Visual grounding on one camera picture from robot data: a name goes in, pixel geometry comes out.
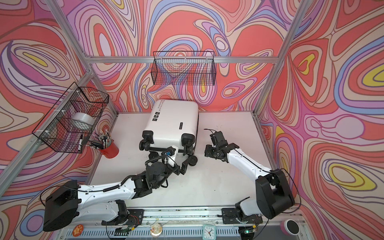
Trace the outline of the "black suitcase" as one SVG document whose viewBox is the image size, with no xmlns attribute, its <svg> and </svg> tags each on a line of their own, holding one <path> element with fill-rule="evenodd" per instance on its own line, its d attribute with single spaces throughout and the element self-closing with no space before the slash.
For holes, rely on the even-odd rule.
<svg viewBox="0 0 384 240">
<path fill-rule="evenodd" d="M 163 152 L 169 147 L 189 156 L 188 164 L 198 162 L 194 156 L 199 125 L 199 107 L 193 101 L 158 100 L 142 132 L 139 150 Z"/>
</svg>

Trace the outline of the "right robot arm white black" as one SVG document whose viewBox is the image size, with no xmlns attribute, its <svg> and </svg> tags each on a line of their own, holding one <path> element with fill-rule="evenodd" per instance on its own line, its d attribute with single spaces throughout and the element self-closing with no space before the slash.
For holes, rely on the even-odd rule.
<svg viewBox="0 0 384 240">
<path fill-rule="evenodd" d="M 206 145 L 205 157 L 236 167 L 255 183 L 256 196 L 238 204 L 243 216 L 263 215 L 270 220 L 294 206 L 295 199 L 283 171 L 259 164 L 236 144 L 222 147 Z"/>
</svg>

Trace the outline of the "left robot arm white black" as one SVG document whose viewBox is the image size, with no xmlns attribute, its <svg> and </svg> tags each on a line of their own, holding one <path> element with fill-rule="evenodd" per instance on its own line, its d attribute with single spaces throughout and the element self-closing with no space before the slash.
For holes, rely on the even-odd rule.
<svg viewBox="0 0 384 240">
<path fill-rule="evenodd" d="M 196 163 L 195 156 L 180 166 L 170 157 L 160 156 L 148 160 L 144 172 L 127 176 L 121 182 L 90 186 L 68 181 L 46 198 L 43 230 L 53 232 L 85 221 L 101 221 L 104 226 L 123 225 L 130 217 L 127 200 L 167 188 L 170 175 L 184 175 L 188 166 Z"/>
</svg>

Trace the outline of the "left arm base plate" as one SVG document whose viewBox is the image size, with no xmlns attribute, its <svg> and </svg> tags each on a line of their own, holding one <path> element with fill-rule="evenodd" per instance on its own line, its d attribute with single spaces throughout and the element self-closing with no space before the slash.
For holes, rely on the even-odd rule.
<svg viewBox="0 0 384 240">
<path fill-rule="evenodd" d="M 102 221 L 102 226 L 129 226 L 137 227 L 143 222 L 144 209 L 130 209 L 127 213 L 118 214 L 118 216 L 111 221 Z"/>
</svg>

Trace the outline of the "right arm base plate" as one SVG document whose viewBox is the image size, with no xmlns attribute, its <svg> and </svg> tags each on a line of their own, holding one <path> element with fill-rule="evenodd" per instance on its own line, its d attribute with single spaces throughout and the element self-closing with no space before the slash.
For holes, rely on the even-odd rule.
<svg viewBox="0 0 384 240">
<path fill-rule="evenodd" d="M 224 224 L 253 224 L 258 226 L 262 224 L 263 218 L 261 215 L 246 216 L 240 209 L 237 208 L 222 208 L 221 214 L 218 215 L 222 218 Z"/>
</svg>

